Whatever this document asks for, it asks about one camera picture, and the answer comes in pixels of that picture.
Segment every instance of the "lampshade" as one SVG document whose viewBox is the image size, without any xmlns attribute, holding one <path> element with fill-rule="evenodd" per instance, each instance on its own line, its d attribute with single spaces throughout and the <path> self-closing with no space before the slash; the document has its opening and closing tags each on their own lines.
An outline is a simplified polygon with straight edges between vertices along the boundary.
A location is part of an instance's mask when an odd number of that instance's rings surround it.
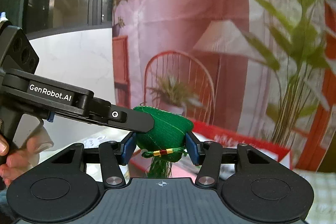
<svg viewBox="0 0 336 224">
<path fill-rule="evenodd" d="M 193 49 L 263 60 L 263 57 L 248 44 L 241 31 L 230 20 L 211 21 Z"/>
</svg>

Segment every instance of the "wooden door frame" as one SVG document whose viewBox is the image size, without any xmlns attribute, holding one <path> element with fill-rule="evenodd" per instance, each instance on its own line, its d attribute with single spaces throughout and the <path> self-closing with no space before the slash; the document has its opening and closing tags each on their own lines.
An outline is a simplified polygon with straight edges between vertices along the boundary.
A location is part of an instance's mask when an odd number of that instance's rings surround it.
<svg viewBox="0 0 336 224">
<path fill-rule="evenodd" d="M 336 31 L 336 12 L 325 3 L 325 24 L 333 31 Z M 325 54 L 328 58 L 336 58 L 336 39 L 331 35 L 327 37 L 327 47 Z M 336 77 L 331 70 L 325 70 L 322 85 L 322 93 L 325 95 L 329 106 L 336 103 Z M 330 113 L 319 105 L 306 145 L 300 156 L 297 168 L 316 171 L 322 162 L 326 149 L 320 147 L 320 142 L 325 134 L 326 126 L 330 118 Z"/>
</svg>

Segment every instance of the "circular black cover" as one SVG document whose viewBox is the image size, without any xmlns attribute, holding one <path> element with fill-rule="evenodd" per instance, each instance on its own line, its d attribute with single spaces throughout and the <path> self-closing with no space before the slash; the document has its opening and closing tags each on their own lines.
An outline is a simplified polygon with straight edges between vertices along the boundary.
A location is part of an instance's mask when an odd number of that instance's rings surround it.
<svg viewBox="0 0 336 224">
<path fill-rule="evenodd" d="M 49 178 L 24 174 L 7 190 L 11 208 L 32 222 L 58 223 L 74 218 L 90 209 L 98 196 L 96 181 L 80 171 Z"/>
<path fill-rule="evenodd" d="M 295 173 L 262 176 L 238 172 L 223 184 L 222 197 L 244 218 L 261 223 L 290 223 L 305 217 L 314 192 Z"/>
</svg>

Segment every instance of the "chair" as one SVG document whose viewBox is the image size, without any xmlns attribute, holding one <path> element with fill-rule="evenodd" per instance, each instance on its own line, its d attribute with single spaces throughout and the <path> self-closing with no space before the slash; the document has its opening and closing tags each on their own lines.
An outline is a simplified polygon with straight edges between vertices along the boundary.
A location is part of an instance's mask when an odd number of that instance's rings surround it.
<svg viewBox="0 0 336 224">
<path fill-rule="evenodd" d="M 209 123 L 214 105 L 214 84 L 205 66 L 193 56 L 179 51 L 165 51 L 155 55 L 147 64 L 144 76 L 144 105 L 160 108 L 161 100 L 152 95 L 158 77 L 173 76 L 198 95 L 203 107 L 188 108 L 186 117 Z"/>
</svg>

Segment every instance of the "metal screw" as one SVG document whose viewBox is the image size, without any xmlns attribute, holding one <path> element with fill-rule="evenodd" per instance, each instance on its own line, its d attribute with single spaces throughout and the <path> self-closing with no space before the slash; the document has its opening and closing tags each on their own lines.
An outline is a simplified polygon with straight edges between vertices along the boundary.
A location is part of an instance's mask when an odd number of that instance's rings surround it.
<svg viewBox="0 0 336 224">
<path fill-rule="evenodd" d="M 123 180 L 120 177 L 109 177 L 109 178 L 106 179 L 106 183 L 108 183 L 110 185 L 118 185 L 122 182 L 123 182 Z"/>
<path fill-rule="evenodd" d="M 199 183 L 203 184 L 203 185 L 210 185 L 213 184 L 215 182 L 215 179 L 212 177 L 200 177 L 198 180 Z"/>
<path fill-rule="evenodd" d="M 116 118 L 116 117 L 118 117 L 118 116 L 119 116 L 118 111 L 113 111 L 113 112 L 112 112 L 112 117 Z"/>
</svg>

